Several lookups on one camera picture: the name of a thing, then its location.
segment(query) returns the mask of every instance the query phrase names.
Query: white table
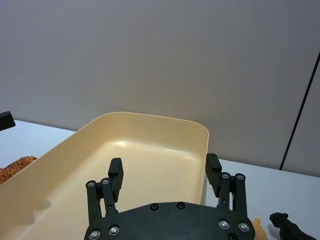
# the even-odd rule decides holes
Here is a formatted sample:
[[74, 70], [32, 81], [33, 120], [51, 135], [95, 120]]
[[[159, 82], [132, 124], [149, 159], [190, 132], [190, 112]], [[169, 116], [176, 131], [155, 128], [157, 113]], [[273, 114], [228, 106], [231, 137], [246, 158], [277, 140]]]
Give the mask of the white table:
[[[15, 122], [15, 127], [0, 131], [0, 168], [23, 156], [40, 157], [74, 133], [18, 120]], [[260, 218], [269, 240], [280, 240], [279, 229], [269, 221], [269, 215], [275, 212], [288, 213], [289, 219], [302, 231], [320, 238], [320, 178], [227, 160], [220, 162], [224, 172], [246, 176], [248, 217], [252, 220]], [[212, 207], [218, 204], [209, 183], [205, 204]]]

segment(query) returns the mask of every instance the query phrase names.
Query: beige tray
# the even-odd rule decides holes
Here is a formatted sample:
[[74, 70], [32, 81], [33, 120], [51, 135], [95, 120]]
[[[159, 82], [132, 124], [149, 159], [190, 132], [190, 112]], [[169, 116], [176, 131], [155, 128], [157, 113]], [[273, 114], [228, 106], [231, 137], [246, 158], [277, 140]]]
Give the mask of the beige tray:
[[199, 204], [208, 137], [192, 121], [102, 115], [0, 186], [0, 239], [84, 239], [85, 183], [107, 177], [116, 157], [124, 171], [119, 212], [157, 202]]

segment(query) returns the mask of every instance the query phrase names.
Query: plastic tray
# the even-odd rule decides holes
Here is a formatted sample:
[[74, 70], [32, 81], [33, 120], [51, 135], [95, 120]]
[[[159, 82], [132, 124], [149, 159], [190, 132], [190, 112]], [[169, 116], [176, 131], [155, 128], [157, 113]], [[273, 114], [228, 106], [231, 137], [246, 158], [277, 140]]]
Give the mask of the plastic tray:
[[192, 121], [102, 115], [0, 186], [0, 239], [83, 239], [85, 184], [107, 177], [112, 158], [122, 158], [124, 171], [119, 212], [150, 203], [199, 204], [208, 138]]

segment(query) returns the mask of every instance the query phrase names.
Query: black cable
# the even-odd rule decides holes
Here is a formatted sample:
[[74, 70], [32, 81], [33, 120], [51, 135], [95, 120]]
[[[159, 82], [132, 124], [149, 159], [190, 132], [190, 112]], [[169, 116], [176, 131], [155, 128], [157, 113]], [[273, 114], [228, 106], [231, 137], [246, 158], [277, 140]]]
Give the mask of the black cable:
[[314, 65], [314, 68], [313, 68], [313, 71], [312, 71], [312, 74], [311, 74], [311, 77], [310, 77], [310, 80], [309, 80], [309, 84], [308, 84], [308, 87], [306, 88], [306, 91], [305, 91], [305, 94], [304, 94], [304, 97], [303, 97], [303, 100], [302, 100], [302, 103], [301, 103], [301, 106], [300, 106], [300, 110], [299, 110], [298, 116], [296, 117], [293, 129], [292, 129], [292, 132], [291, 132], [291, 136], [290, 136], [288, 145], [286, 146], [286, 149], [285, 149], [285, 152], [284, 152], [284, 156], [283, 156], [283, 159], [282, 159], [282, 162], [281, 162], [279, 170], [282, 170], [282, 168], [283, 168], [283, 166], [285, 164], [285, 160], [286, 160], [287, 154], [289, 152], [289, 148], [290, 148], [292, 139], [294, 138], [295, 131], [296, 131], [296, 128], [298, 126], [298, 122], [299, 122], [302, 110], [304, 109], [304, 106], [305, 106], [305, 103], [306, 103], [306, 100], [307, 100], [307, 96], [308, 96], [312, 81], [314, 80], [314, 77], [315, 77], [315, 74], [316, 74], [316, 71], [317, 71], [319, 60], [320, 60], [320, 52], [318, 54], [318, 58], [315, 61], [315, 65]]

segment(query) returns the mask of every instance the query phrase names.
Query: black object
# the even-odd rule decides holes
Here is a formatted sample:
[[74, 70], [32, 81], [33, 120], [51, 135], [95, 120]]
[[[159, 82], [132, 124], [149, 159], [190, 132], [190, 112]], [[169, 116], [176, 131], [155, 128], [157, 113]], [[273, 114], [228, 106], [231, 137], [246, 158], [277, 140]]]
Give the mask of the black object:
[[[115, 202], [121, 188], [123, 168], [121, 159], [114, 158], [108, 172], [109, 179], [86, 183], [89, 227], [84, 239], [253, 240], [255, 230], [247, 217], [245, 176], [222, 173], [215, 154], [207, 155], [205, 166], [214, 193], [219, 196], [217, 207], [162, 202], [118, 213]], [[233, 210], [229, 209], [230, 192], [233, 195]], [[102, 217], [99, 204], [102, 198], [105, 217]]]
[[0, 131], [12, 128], [16, 125], [10, 111], [0, 113]]
[[299, 227], [288, 220], [287, 213], [276, 212], [270, 215], [270, 221], [276, 228], [280, 228], [281, 240], [316, 240], [299, 229]]

